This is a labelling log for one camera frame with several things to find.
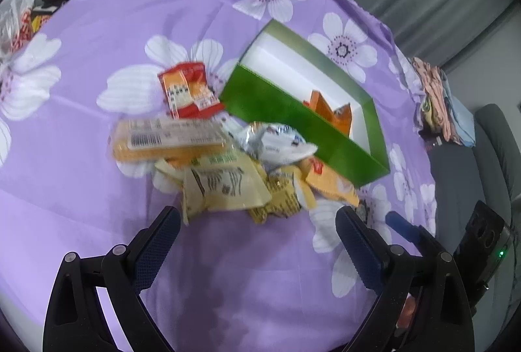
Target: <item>white wall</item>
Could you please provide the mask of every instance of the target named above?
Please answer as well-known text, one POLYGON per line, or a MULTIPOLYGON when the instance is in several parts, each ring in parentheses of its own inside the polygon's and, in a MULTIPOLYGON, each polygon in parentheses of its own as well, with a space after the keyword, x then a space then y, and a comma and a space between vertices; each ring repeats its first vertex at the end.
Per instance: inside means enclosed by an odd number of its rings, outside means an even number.
POLYGON ((521 148, 521 10, 448 74, 452 94, 472 112, 496 103, 521 148))

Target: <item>red snack package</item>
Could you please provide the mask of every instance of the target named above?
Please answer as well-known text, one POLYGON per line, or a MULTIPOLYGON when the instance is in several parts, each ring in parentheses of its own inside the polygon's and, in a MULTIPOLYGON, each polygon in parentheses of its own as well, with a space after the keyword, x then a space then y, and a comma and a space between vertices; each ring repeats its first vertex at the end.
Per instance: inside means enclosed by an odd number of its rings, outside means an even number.
POLYGON ((183 62, 158 77, 175 119, 210 118, 224 109, 206 83, 202 62, 183 62))

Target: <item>metal bolt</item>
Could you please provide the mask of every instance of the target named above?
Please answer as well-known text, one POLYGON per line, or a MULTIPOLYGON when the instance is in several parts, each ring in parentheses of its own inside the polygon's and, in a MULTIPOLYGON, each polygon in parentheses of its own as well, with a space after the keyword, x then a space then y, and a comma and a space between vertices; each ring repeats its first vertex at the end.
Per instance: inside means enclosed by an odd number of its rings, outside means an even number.
POLYGON ((394 244, 393 246, 391 246, 391 252, 395 255, 400 256, 403 255, 403 252, 405 252, 405 250, 399 244, 394 244))
POLYGON ((76 259, 76 254, 74 252, 69 252, 65 255, 65 262, 72 262, 76 259))
POLYGON ((112 253, 114 255, 123 255, 127 251, 127 247, 124 244, 119 244, 118 246, 114 246, 112 249, 112 253))
POLYGON ((451 262, 452 261, 452 255, 449 252, 441 252, 441 258, 445 262, 451 262))

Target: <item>white plastic bag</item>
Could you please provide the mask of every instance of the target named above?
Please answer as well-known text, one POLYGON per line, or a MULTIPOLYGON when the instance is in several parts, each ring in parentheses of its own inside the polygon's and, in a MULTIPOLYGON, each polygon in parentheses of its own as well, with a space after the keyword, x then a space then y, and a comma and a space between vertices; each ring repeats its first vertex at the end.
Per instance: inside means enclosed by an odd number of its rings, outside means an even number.
POLYGON ((31 11, 34 5, 35 0, 3 0, 0 4, 0 62, 32 39, 31 11))

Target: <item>barcode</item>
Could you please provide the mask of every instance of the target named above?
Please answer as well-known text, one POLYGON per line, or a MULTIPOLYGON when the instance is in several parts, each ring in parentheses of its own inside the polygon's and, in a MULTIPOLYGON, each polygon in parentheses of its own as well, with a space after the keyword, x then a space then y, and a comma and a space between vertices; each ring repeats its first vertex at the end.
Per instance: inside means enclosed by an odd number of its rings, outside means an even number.
POLYGON ((161 136, 159 134, 132 134, 130 138, 132 147, 161 146, 161 136))

